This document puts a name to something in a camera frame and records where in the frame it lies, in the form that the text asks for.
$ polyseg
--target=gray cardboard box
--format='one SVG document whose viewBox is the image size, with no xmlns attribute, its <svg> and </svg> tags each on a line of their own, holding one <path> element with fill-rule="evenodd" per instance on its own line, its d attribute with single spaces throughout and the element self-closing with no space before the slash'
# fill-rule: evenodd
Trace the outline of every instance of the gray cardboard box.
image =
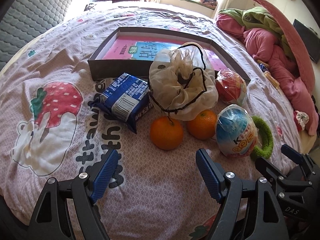
<svg viewBox="0 0 320 240">
<path fill-rule="evenodd" d="M 250 82 L 250 78 L 239 64 L 214 41 L 188 33 L 145 27 L 120 27 L 100 44 L 88 59 L 91 76 L 94 81 L 105 78 L 116 78 L 123 73 L 128 73 L 139 78 L 149 77 L 149 68 L 153 60 L 103 59 L 104 55 L 119 37 L 139 37 L 141 41 L 144 41 L 144 38 L 152 38 L 154 41 L 168 39 L 175 40 L 179 44 L 196 42 L 203 48 L 212 50 L 227 68 L 237 72 L 247 84 Z"/>
</svg>

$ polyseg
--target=window sill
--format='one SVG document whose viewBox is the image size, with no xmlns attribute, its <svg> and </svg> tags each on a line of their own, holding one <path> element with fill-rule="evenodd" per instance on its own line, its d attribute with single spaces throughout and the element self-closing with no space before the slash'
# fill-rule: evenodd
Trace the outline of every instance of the window sill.
<svg viewBox="0 0 320 240">
<path fill-rule="evenodd" d="M 204 5 L 204 4 L 200 3 L 200 2 L 196 2 L 196 1 L 193 1 L 193 0 L 181 0 L 181 1 L 186 1 L 186 2 L 195 3 L 195 4 L 201 5 L 201 6 L 203 6 L 203 7 L 206 7 L 206 8 L 208 8 L 208 9 L 211 9 L 212 11 L 215 10 L 215 9 L 212 8 L 212 7 L 206 6 L 206 5 Z"/>
</svg>

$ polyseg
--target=green blanket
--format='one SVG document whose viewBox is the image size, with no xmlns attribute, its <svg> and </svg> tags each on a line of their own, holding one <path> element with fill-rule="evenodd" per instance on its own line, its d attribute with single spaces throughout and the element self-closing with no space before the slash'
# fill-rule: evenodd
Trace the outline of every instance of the green blanket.
<svg viewBox="0 0 320 240">
<path fill-rule="evenodd" d="M 247 11 L 242 11 L 239 9 L 226 9 L 220 10 L 219 14 L 229 15 L 230 17 L 235 19 L 241 26 L 245 26 L 246 30 L 250 30 L 253 28 L 262 28 L 270 31 L 281 42 L 285 55 L 295 60 L 288 41 L 284 36 L 284 32 L 265 8 L 255 7 Z"/>
</svg>

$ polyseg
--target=gray quilted headboard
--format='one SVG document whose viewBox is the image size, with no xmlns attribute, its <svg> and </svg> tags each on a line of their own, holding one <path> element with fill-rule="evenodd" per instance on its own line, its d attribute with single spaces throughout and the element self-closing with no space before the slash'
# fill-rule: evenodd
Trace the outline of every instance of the gray quilted headboard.
<svg viewBox="0 0 320 240">
<path fill-rule="evenodd" d="M 62 22 L 69 8 L 72 0 L 15 0 L 0 22 L 0 70 L 29 41 Z"/>
</svg>

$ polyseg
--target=green fuzzy hair tie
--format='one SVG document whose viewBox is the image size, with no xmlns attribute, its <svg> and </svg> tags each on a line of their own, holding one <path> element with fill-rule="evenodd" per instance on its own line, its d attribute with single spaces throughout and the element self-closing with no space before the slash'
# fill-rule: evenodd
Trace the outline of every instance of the green fuzzy hair tie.
<svg viewBox="0 0 320 240">
<path fill-rule="evenodd" d="M 260 149 L 258 146 L 255 146 L 250 154 L 250 157 L 254 161 L 259 157 L 268 159 L 271 157 L 273 150 L 273 137 L 271 130 L 267 123 L 260 117 L 252 116 L 252 120 L 257 129 L 259 129 L 259 134 L 262 138 L 262 149 Z"/>
</svg>

